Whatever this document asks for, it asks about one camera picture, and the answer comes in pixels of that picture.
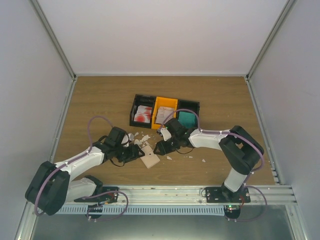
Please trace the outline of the beige card holder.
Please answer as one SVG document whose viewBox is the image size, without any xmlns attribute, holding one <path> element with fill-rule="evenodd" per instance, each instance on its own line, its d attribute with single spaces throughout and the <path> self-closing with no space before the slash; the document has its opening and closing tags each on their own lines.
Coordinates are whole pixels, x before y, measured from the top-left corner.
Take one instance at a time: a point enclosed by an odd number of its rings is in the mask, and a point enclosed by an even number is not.
<svg viewBox="0 0 320 240">
<path fill-rule="evenodd" d="M 140 159 L 147 169 L 150 169 L 160 162 L 159 157 L 154 154 L 153 149 L 149 145 L 144 146 L 141 150 L 143 151 L 144 156 L 141 156 Z"/>
</svg>

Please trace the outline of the yellow bin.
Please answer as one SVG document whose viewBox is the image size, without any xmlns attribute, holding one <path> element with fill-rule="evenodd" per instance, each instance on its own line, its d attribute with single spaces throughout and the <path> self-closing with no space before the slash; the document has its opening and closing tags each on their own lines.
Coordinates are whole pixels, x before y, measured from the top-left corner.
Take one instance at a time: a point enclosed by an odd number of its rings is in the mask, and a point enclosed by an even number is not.
<svg viewBox="0 0 320 240">
<path fill-rule="evenodd" d="M 155 104 L 152 108 L 152 114 L 150 117 L 151 129 L 158 129 L 167 117 L 167 121 L 175 118 L 176 113 L 173 112 L 177 110 L 177 107 L 178 99 L 157 96 L 155 98 Z"/>
</svg>

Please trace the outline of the black bin with red cards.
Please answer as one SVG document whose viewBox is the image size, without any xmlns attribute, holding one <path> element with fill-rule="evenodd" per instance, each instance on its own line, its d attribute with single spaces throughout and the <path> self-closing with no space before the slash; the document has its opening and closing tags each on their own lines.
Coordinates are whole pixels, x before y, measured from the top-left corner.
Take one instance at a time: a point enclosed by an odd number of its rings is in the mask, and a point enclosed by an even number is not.
<svg viewBox="0 0 320 240">
<path fill-rule="evenodd" d="M 156 96 L 136 94 L 129 114 L 129 125 L 151 129 Z"/>
</svg>

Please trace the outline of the black bin with teal cards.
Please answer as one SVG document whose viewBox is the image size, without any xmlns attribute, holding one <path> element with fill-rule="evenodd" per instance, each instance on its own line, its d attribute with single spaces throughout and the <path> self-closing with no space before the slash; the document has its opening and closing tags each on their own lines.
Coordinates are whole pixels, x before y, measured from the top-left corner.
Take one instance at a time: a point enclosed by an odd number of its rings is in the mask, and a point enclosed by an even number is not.
<svg viewBox="0 0 320 240">
<path fill-rule="evenodd" d="M 187 109 L 193 111 L 194 113 L 199 116 L 200 112 L 200 103 L 198 101 L 191 101 L 191 100 L 183 100 L 179 99 L 177 104 L 177 109 Z M 189 112 L 189 111 L 179 111 L 176 113 L 176 118 L 178 121 L 186 128 L 192 128 L 198 126 L 197 117 Z"/>
</svg>

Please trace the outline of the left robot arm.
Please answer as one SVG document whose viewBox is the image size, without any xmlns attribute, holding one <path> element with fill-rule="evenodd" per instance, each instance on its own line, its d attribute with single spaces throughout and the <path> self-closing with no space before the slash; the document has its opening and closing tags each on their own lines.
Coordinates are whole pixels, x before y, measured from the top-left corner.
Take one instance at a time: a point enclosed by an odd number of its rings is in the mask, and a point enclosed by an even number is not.
<svg viewBox="0 0 320 240">
<path fill-rule="evenodd" d="M 65 203 L 114 203 L 118 188 L 104 186 L 92 175 L 81 179 L 78 176 L 93 167 L 113 159 L 118 167 L 143 157 L 145 153 L 133 143 L 134 135 L 119 127 L 113 127 L 108 135 L 91 142 L 88 149 L 67 160 L 43 162 L 36 171 L 26 192 L 25 199 L 31 202 L 38 214 L 56 214 Z"/>
</svg>

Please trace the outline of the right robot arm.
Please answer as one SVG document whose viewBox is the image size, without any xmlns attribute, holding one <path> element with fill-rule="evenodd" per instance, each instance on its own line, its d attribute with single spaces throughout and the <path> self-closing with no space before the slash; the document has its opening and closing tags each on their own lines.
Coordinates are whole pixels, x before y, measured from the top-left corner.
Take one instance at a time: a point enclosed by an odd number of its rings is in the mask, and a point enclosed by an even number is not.
<svg viewBox="0 0 320 240">
<path fill-rule="evenodd" d="M 153 153 L 159 156 L 176 152 L 180 148 L 222 151 L 231 169 L 217 192 L 228 203 L 245 195 L 244 185 L 248 178 L 265 163 L 262 146 L 239 125 L 229 130 L 204 130 L 197 127 L 186 128 L 172 118 L 158 133 L 162 140 L 156 143 Z"/>
</svg>

